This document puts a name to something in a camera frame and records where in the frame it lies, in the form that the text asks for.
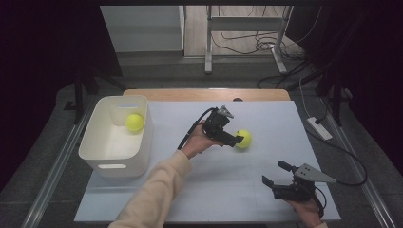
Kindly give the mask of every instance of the person's right hand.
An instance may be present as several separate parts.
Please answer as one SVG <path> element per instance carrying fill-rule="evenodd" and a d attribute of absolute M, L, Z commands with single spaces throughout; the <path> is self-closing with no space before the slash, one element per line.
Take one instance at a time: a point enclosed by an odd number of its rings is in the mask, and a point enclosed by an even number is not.
<path fill-rule="evenodd" d="M 305 202 L 296 202 L 290 200 L 286 200 L 286 202 L 294 207 L 299 219 L 301 219 L 307 228 L 316 227 L 322 223 L 318 212 L 319 208 L 313 199 L 309 199 Z"/>

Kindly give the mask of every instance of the yellow ball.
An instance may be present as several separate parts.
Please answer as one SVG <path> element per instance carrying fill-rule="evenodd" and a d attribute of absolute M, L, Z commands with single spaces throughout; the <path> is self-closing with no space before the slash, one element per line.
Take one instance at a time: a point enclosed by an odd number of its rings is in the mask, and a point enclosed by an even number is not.
<path fill-rule="evenodd" d="M 252 142 L 252 134 L 247 130 L 239 130 L 235 136 L 243 136 L 243 140 L 240 143 L 235 144 L 235 146 L 241 149 L 248 147 Z"/>
<path fill-rule="evenodd" d="M 127 116 L 125 121 L 125 126 L 127 130 L 136 132 L 143 129 L 144 119 L 139 114 L 130 114 Z"/>

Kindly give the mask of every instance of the white plastic basket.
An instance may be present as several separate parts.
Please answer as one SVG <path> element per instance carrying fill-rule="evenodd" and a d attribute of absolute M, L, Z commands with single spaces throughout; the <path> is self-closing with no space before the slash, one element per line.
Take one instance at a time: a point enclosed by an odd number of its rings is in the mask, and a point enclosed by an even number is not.
<path fill-rule="evenodd" d="M 125 127 L 130 114 L 144 117 L 144 127 Z M 80 157 L 103 177 L 137 177 L 148 167 L 152 121 L 144 96 L 111 96 L 101 99 L 89 119 L 79 148 Z"/>

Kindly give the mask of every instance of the wall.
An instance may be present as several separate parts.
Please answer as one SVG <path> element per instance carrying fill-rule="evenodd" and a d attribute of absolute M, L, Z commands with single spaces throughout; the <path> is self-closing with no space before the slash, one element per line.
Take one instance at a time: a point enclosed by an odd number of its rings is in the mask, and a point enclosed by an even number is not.
<path fill-rule="evenodd" d="M 183 50 L 183 6 L 101 7 L 116 52 Z"/>

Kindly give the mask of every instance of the table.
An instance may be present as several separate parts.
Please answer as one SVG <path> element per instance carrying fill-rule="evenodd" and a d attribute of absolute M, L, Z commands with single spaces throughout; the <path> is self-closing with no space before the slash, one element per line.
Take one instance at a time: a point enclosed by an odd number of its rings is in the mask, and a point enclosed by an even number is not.
<path fill-rule="evenodd" d="M 261 183 L 261 175 L 276 184 L 291 183 L 292 175 L 278 167 L 279 160 L 297 166 L 307 162 L 319 169 L 294 102 L 285 90 L 134 89 L 124 95 L 144 95 L 150 101 L 154 135 L 149 168 L 143 176 L 132 179 L 102 178 L 93 172 L 75 221 L 114 220 L 133 192 L 143 184 L 151 167 L 175 150 L 190 127 L 185 123 L 192 124 L 200 112 L 219 105 L 226 105 L 235 116 L 225 129 L 234 132 L 247 125 L 254 134 L 254 142 L 246 151 L 229 146 L 215 147 L 192 159 L 193 172 L 185 179 L 167 222 L 298 220 L 292 208 L 274 199 L 271 190 Z M 239 99 L 244 102 L 233 102 Z M 317 187 L 326 195 L 328 204 L 323 219 L 340 219 L 327 185 L 317 183 Z"/>

